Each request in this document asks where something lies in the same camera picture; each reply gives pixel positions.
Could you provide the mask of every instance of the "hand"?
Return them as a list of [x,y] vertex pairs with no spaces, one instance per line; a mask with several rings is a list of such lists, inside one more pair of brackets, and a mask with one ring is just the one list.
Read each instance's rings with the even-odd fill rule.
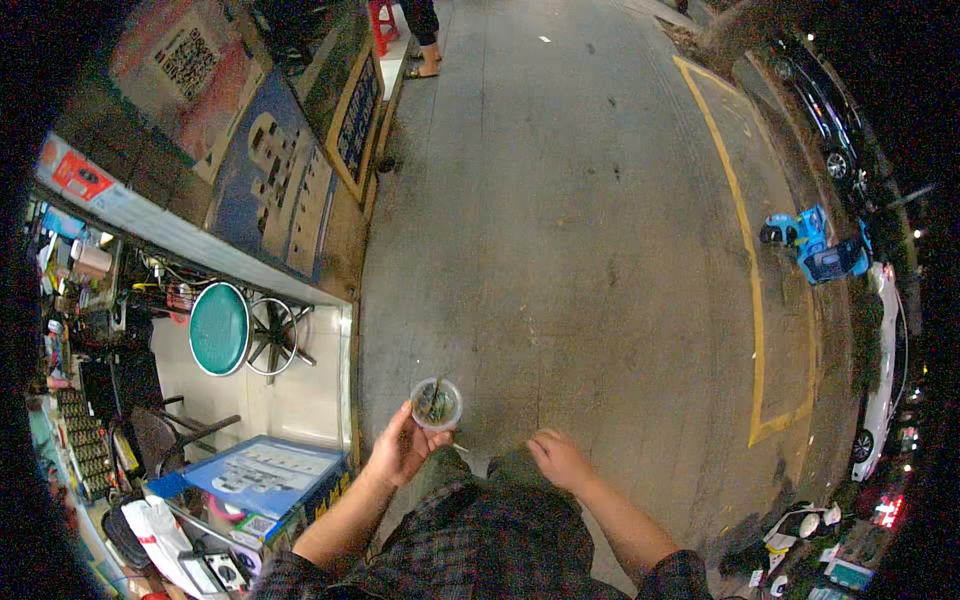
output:
[[400,406],[387,429],[376,439],[373,454],[363,470],[394,488],[409,483],[430,452],[453,444],[452,432],[424,431],[411,417],[412,411],[410,400]]
[[527,447],[543,476],[573,495],[578,495],[579,490],[596,477],[589,459],[559,431],[541,429],[527,442]]

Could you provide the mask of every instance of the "person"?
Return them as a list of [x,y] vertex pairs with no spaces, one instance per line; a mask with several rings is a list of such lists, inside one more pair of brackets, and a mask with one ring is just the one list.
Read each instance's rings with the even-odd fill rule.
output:
[[[486,480],[470,473],[450,432],[420,429],[404,402],[340,500],[278,552],[251,600],[325,598],[623,599],[590,578],[593,545],[579,502],[600,523],[639,598],[707,599],[703,561],[681,550],[648,515],[600,478],[564,434],[542,429],[494,459]],[[394,493],[422,494],[365,563],[364,552]]]
[[437,64],[443,57],[440,55],[440,45],[437,43],[437,32],[440,30],[440,21],[437,11],[433,8],[433,0],[399,0],[403,9],[403,16],[407,19],[410,32],[420,45],[420,56],[423,65],[410,69],[404,73],[405,79],[426,79],[440,75],[440,66]]

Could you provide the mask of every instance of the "car wheel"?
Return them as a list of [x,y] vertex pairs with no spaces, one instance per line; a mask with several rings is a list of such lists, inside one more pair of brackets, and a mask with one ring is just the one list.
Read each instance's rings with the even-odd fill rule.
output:
[[847,157],[840,151],[831,150],[827,152],[827,172],[834,180],[844,180],[850,172],[850,164]]
[[870,458],[870,453],[873,451],[874,436],[866,429],[861,429],[853,439],[853,461],[862,463]]
[[788,80],[793,75],[793,67],[786,60],[777,59],[774,60],[774,73],[782,80]]

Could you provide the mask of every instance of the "black car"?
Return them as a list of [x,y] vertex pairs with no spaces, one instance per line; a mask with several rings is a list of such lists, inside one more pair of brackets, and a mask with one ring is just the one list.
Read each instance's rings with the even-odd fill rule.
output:
[[853,212],[872,210],[863,156],[863,122],[852,103],[824,66],[796,40],[775,37],[771,53],[774,72],[793,89],[813,130],[823,139],[824,161],[840,196]]

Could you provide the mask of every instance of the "red plastic stool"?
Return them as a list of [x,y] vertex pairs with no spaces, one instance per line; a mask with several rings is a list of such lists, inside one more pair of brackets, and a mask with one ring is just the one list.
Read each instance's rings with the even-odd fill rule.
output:
[[[382,57],[387,54],[387,44],[400,37],[400,32],[396,30],[394,21],[393,0],[371,0],[370,2],[370,21],[373,25],[373,40],[376,42],[376,55]],[[387,7],[386,20],[380,19],[380,9]],[[390,27],[386,34],[380,28],[384,25]]]

